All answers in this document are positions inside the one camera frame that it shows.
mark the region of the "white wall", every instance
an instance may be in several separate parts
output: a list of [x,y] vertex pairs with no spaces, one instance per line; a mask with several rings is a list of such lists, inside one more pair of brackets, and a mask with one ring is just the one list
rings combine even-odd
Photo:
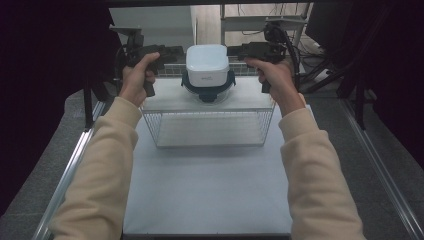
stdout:
[[[138,7],[109,9],[115,26],[142,28],[144,44],[183,46],[194,45],[193,21],[190,6]],[[122,43],[126,37],[120,35]]]

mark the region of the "beige sleeve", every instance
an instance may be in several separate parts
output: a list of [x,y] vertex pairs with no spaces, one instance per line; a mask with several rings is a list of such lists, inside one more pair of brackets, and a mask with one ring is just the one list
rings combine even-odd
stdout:
[[288,114],[279,126],[285,139],[281,154],[289,181],[292,238],[365,239],[327,132],[318,129],[306,108]]
[[117,97],[97,120],[65,201],[50,224],[55,239],[119,239],[140,118],[139,109]]

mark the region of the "gray floor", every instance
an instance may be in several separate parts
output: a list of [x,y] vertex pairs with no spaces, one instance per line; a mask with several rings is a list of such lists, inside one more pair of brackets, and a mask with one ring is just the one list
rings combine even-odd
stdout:
[[[302,40],[307,47],[311,47],[308,43],[310,39],[304,37]],[[365,236],[367,239],[409,239],[396,209],[342,111],[340,100],[335,97],[337,86],[336,82],[308,95],[307,101],[312,106],[318,125],[328,131],[339,154],[342,170],[364,222]],[[364,119],[367,133],[390,174],[420,222],[424,223],[424,171],[379,120],[371,105],[365,107]],[[30,239],[33,236],[83,129],[82,92],[77,92],[67,99],[65,114],[49,146],[1,217],[0,239]]]

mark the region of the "person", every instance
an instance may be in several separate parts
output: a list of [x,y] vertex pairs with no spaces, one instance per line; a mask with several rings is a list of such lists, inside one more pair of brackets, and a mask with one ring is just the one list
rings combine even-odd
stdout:
[[[133,69],[124,69],[122,90],[97,120],[65,201],[50,223],[55,239],[120,238],[138,138],[135,127],[146,98],[143,82],[155,81],[145,70],[158,57],[148,54]],[[245,61],[259,69],[259,81],[270,82],[270,94],[281,110],[292,239],[365,239],[337,153],[297,93],[289,64]]]

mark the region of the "human hand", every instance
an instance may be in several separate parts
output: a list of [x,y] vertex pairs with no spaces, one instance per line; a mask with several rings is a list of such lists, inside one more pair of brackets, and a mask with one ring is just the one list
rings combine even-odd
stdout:
[[143,88],[144,81],[155,82],[155,74],[146,71],[147,66],[159,58],[159,53],[146,54],[134,68],[125,66],[123,69],[124,83],[119,96],[140,107],[147,97]]
[[282,115],[305,107],[303,96],[297,93],[293,84],[290,65],[287,61],[272,64],[255,58],[246,58],[245,62],[258,69],[261,83],[267,80],[271,84],[269,93],[280,106]]

